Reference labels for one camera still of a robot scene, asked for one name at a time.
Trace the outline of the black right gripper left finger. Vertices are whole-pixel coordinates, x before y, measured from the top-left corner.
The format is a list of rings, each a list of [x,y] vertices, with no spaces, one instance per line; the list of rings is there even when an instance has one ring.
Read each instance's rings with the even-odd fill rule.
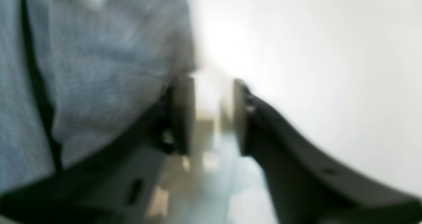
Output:
[[[140,224],[168,155],[188,155],[195,81],[181,77],[121,136],[74,166],[1,196],[20,224]]]

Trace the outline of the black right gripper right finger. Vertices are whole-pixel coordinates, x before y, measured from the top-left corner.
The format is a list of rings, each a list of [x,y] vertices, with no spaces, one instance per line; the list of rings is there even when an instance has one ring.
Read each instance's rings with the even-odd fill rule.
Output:
[[[376,182],[328,156],[279,112],[233,83],[242,156],[264,171],[281,224],[419,224],[421,199]]]

